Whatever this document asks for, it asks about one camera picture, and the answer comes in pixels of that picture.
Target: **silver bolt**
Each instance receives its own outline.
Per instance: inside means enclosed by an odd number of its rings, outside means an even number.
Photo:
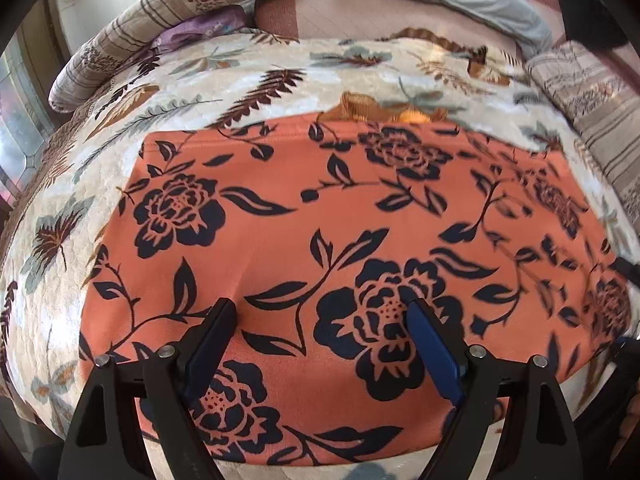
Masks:
[[[102,368],[103,366],[106,366],[110,360],[111,357],[109,357],[107,354],[98,355],[98,357],[95,358],[95,365],[98,368]]]
[[[549,361],[547,361],[546,357],[544,357],[543,355],[534,355],[533,364],[535,364],[539,368],[545,368],[549,364]]]
[[[161,346],[158,350],[158,355],[163,358],[171,357],[175,354],[175,348],[171,345]]]
[[[473,357],[477,357],[478,359],[482,359],[486,355],[486,348],[482,345],[473,345],[469,349],[469,353]]]

